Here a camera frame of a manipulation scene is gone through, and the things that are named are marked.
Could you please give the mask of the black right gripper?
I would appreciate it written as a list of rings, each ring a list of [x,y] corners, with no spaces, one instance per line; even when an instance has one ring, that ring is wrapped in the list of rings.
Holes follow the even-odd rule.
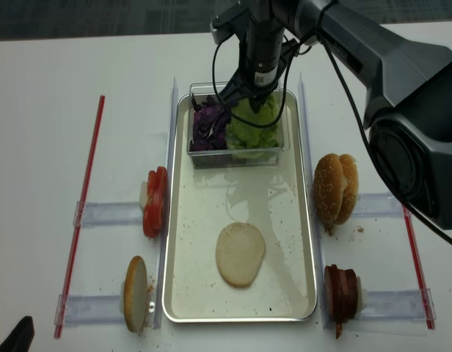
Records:
[[[219,93],[226,106],[248,98],[251,110],[260,111],[276,90],[296,45],[283,38],[284,26],[276,18],[264,20],[249,10],[246,36],[239,41],[238,68]]]

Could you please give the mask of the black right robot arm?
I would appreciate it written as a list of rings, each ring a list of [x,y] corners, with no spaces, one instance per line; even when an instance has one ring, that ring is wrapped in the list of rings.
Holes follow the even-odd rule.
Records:
[[[407,40],[337,1],[239,1],[211,22],[239,41],[238,69],[219,93],[257,109],[301,45],[323,45],[367,90],[361,128],[383,182],[415,215],[452,230],[452,50]]]

